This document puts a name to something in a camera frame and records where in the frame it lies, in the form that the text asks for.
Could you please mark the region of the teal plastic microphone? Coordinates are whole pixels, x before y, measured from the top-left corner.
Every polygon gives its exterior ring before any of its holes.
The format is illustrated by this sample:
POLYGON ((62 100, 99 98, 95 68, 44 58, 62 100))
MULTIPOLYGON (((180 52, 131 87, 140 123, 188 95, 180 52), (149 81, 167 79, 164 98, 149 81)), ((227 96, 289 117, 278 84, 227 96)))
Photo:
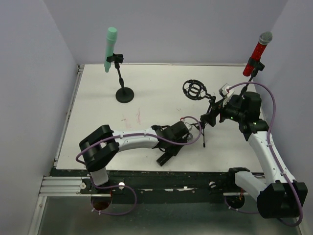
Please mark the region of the teal plastic microphone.
POLYGON ((117 41, 117 29, 115 27, 109 27, 106 34, 106 50, 104 62, 104 68, 106 73, 108 73, 111 68, 111 62, 108 62, 107 58, 113 56, 116 41, 117 41))

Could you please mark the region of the black round-base mic stand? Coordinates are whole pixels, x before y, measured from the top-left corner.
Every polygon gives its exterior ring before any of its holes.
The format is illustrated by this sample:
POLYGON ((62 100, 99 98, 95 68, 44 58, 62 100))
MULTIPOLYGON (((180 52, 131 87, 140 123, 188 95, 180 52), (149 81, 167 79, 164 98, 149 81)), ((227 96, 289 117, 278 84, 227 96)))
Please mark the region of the black round-base mic stand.
MULTIPOLYGON (((248 60, 248 63, 244 69, 243 75, 244 76, 250 76, 248 82, 251 82, 254 77, 256 77, 257 73, 259 71, 262 71, 265 68, 265 65, 260 62, 260 59, 255 59, 254 57, 250 57, 248 60)), ((240 94, 235 99, 235 103, 238 103, 240 99, 242 98, 244 92, 247 91, 249 84, 245 84, 245 86, 241 89, 240 94)))

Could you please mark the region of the black round-base clip stand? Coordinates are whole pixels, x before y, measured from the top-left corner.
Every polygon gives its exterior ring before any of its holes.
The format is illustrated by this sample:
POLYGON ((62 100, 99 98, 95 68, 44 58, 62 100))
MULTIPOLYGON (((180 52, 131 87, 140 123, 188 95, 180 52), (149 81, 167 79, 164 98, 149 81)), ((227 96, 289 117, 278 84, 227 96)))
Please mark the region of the black round-base clip stand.
POLYGON ((124 79, 122 78, 120 72, 120 64, 124 61, 123 54, 114 54, 112 56, 107 57, 107 62, 114 62, 114 67, 117 70, 119 76, 119 84, 121 86, 115 93, 115 98, 120 103, 129 103, 134 98, 134 92, 131 88, 125 87, 124 79))

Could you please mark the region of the red glitter microphone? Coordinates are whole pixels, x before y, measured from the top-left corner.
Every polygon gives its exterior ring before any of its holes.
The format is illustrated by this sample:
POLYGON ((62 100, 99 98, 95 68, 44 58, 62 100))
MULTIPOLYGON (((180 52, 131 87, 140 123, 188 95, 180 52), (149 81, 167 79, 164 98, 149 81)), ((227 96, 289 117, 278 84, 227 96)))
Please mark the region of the red glitter microphone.
POLYGON ((265 51, 267 45, 272 41, 273 35, 272 32, 266 31, 262 33, 259 37, 259 42, 257 43, 252 55, 250 56, 247 65, 243 71, 243 76, 256 76, 258 71, 262 71, 265 67, 261 63, 261 56, 265 51))

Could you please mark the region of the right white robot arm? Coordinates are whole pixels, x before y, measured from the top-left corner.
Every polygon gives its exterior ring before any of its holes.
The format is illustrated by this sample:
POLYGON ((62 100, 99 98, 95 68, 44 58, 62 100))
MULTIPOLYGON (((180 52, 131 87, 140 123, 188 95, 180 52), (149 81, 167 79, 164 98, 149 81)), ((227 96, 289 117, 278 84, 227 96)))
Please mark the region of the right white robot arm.
POLYGON ((273 142, 269 126, 260 118, 261 97, 255 92, 245 92, 243 96, 225 95, 217 101, 210 98, 207 113, 201 115, 201 122, 210 126, 226 119, 237 122, 245 140, 254 150, 266 182, 258 180, 245 168, 232 168, 234 184, 251 197, 263 218, 303 217, 303 204, 308 189, 303 182, 298 182, 283 163, 273 142))

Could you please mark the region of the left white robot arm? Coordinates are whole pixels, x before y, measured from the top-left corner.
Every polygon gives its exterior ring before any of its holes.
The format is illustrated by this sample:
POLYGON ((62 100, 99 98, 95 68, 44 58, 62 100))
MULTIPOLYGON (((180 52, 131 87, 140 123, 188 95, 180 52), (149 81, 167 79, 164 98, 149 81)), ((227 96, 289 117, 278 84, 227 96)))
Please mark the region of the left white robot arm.
POLYGON ((192 139, 189 123, 179 121, 171 126, 153 125, 143 131, 114 131, 109 125, 102 125, 79 143, 87 171, 96 186, 109 181, 107 164, 118 153, 126 150, 147 148, 159 149, 163 154, 157 163, 163 166, 171 157, 176 156, 184 143, 192 139))

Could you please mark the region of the black glitter microphone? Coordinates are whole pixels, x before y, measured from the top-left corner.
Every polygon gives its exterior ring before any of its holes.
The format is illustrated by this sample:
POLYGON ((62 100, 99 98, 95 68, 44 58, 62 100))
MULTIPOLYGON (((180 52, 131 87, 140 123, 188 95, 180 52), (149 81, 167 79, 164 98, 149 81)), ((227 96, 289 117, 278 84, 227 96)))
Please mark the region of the black glitter microphone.
MULTIPOLYGON (((176 142, 187 143, 193 139, 192 134, 186 134, 184 137, 181 137, 176 142)), ((165 141, 159 141, 156 148, 158 148, 163 154, 156 160, 159 166, 166 164, 173 156, 176 156, 179 151, 182 149, 183 145, 171 144, 165 141)))

